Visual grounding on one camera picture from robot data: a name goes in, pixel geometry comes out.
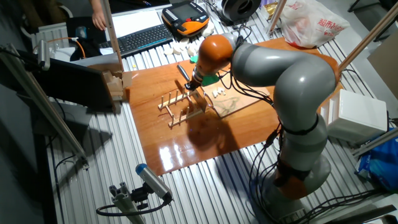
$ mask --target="desk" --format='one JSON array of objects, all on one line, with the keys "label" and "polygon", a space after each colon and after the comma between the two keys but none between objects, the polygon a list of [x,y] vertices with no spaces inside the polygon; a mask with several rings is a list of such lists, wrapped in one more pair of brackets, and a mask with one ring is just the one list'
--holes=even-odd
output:
[{"label": "desk", "polygon": [[[222,34],[231,29],[215,23],[215,32]],[[253,34],[249,37],[250,43],[269,40],[261,31],[267,26],[267,21],[258,10],[250,22]],[[51,33],[62,33],[54,30]],[[194,41],[199,44],[203,39]],[[187,54],[165,56],[163,50],[170,45],[156,47],[132,57],[124,58],[123,65],[126,71],[144,70],[159,67],[175,62],[188,60]],[[345,53],[339,48],[337,41],[332,40],[318,49],[322,54],[335,58],[339,63],[345,58]],[[372,96],[369,87],[361,82],[360,75],[343,72],[341,84],[346,90]],[[111,194],[108,187],[125,181],[130,189],[140,187],[142,180],[134,169],[142,162],[148,162],[142,151],[137,134],[136,123],[133,119],[128,103],[121,103],[121,114],[96,114],[92,117],[88,132],[83,141],[88,156],[90,169],[83,170],[72,162],[60,165],[57,170],[60,182],[61,202],[58,201],[55,190],[55,179],[51,171],[53,183],[54,203],[58,222],[62,223],[60,205],[63,208],[65,223],[123,223],[127,219],[118,217],[100,217],[95,208],[111,204]],[[223,156],[208,159],[204,162],[169,172],[161,176],[168,185],[175,201],[171,206],[158,212],[144,215],[148,224],[162,223],[258,223],[251,215],[253,209],[246,194],[248,191],[248,172],[254,156],[262,144],[245,147]],[[54,157],[48,149],[49,166],[72,154],[61,141],[53,143]],[[323,154],[331,162],[331,174],[319,190],[302,200],[304,206],[312,209],[325,200],[343,195],[357,194],[373,187],[369,183],[361,182],[354,174],[355,160],[349,153],[350,147],[345,142],[330,139]],[[276,160],[275,150],[267,151],[261,168],[269,166]],[[160,200],[149,197],[149,206],[157,207]],[[333,217],[348,213],[351,210],[335,210]],[[330,220],[326,217],[314,223],[325,223]]]},{"label": "desk", "polygon": [[[324,57],[338,73],[337,62],[317,49],[297,49],[283,38],[258,43],[263,47],[281,50],[301,50]],[[179,64],[191,74],[195,64],[188,60]],[[168,93],[173,97],[177,89],[175,82],[183,85],[186,81],[177,70],[177,63],[139,70],[132,74],[132,85],[128,89],[129,103],[137,132],[141,140],[147,165],[162,175],[173,170],[214,158],[257,142],[265,141],[277,127],[279,121],[275,110],[263,101],[250,105],[223,119],[213,110],[198,115],[170,129],[170,116],[166,110],[159,111],[157,105]],[[274,87],[267,88],[274,92]],[[187,101],[170,107],[178,114],[185,110]]]}]

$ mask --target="white plastic bag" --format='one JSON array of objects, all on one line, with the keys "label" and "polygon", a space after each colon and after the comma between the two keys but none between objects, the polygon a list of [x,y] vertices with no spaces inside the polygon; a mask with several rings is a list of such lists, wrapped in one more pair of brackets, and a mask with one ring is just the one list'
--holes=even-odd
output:
[{"label": "white plastic bag", "polygon": [[287,0],[280,19],[285,40],[307,48],[319,47],[349,27],[349,22],[315,0]]}]

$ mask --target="black tape roll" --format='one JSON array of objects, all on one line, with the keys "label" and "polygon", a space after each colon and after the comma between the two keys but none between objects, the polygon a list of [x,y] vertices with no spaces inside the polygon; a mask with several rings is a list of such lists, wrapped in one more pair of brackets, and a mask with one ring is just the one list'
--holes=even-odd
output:
[{"label": "black tape roll", "polygon": [[224,16],[231,21],[249,18],[260,6],[261,0],[222,0]]}]

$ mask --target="person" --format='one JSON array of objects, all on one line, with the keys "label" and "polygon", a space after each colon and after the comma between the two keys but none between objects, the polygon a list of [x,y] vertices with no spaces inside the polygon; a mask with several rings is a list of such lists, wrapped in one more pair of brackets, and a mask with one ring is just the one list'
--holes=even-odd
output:
[{"label": "person", "polygon": [[[106,22],[101,6],[101,0],[89,0],[93,8],[93,24],[99,30],[105,30]],[[109,0],[112,13],[126,12],[145,7],[169,4],[169,0]]]}]

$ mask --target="orange cable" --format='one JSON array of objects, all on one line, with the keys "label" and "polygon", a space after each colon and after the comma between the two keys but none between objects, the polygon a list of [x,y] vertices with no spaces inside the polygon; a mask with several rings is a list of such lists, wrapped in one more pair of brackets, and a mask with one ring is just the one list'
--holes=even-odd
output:
[{"label": "orange cable", "polygon": [[[47,42],[50,43],[50,42],[54,42],[54,41],[57,41],[57,40],[63,40],[63,39],[71,39],[71,40],[72,40],[71,37],[61,37],[61,38],[49,40],[49,41],[47,41]],[[81,44],[80,44],[78,41],[75,41],[75,42],[77,43],[77,45],[79,45],[79,47],[80,47],[80,49],[81,49],[81,52],[83,53],[83,58],[86,58],[86,53],[85,53],[85,51],[83,50],[83,47],[81,46]]]}]

